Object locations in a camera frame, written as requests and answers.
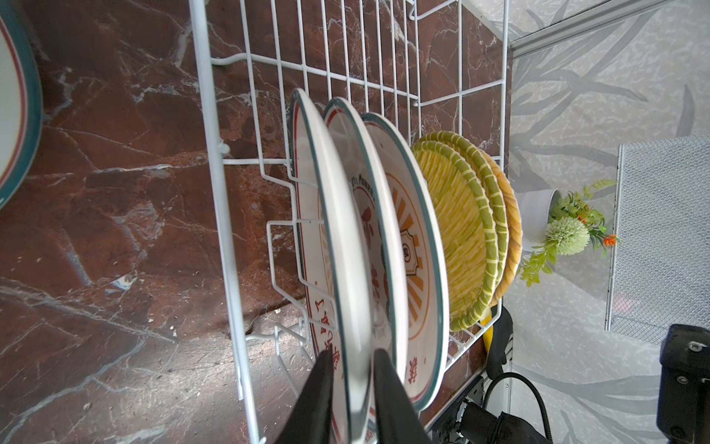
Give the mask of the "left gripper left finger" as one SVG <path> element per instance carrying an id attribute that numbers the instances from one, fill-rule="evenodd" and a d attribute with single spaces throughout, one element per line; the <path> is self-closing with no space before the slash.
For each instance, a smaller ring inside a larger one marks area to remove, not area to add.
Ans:
<path id="1" fill-rule="evenodd" d="M 332 421 L 333 352 L 321 351 L 277 443 L 328 443 Z"/>

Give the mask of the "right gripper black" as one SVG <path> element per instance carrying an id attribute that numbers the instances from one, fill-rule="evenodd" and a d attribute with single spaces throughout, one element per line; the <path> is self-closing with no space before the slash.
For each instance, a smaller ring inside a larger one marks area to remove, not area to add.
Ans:
<path id="1" fill-rule="evenodd" d="M 656 426 L 669 443 L 709 441 L 709 330 L 673 324 L 662 342 Z"/>

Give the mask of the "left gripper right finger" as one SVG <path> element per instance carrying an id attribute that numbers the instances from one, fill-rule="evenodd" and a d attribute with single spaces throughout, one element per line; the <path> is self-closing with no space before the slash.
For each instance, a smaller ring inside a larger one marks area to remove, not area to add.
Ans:
<path id="1" fill-rule="evenodd" d="M 373 352 L 373 390 L 378 443 L 430 443 L 384 349 Z"/>

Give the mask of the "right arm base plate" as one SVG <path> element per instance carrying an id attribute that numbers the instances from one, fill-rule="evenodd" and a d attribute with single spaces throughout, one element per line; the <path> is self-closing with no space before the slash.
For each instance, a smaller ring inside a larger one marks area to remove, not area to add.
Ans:
<path id="1" fill-rule="evenodd" d="M 538 432 L 528 421 L 519 416 L 505 412 L 495 416 L 487 410 L 495 388 L 506 379 L 520 381 L 532 392 L 541 414 L 543 433 Z M 481 404 L 470 403 L 462 399 L 460 406 L 463 406 L 463 411 L 458 421 L 453 414 L 450 414 L 449 419 L 446 419 L 445 416 L 441 417 L 444 421 L 442 425 L 431 427 L 429 435 L 434 443 L 449 443 L 452 432 L 455 432 L 461 440 L 467 440 L 468 443 L 554 442 L 547 407 L 540 391 L 532 381 L 519 373 L 505 372 L 493 379 L 484 393 Z"/>

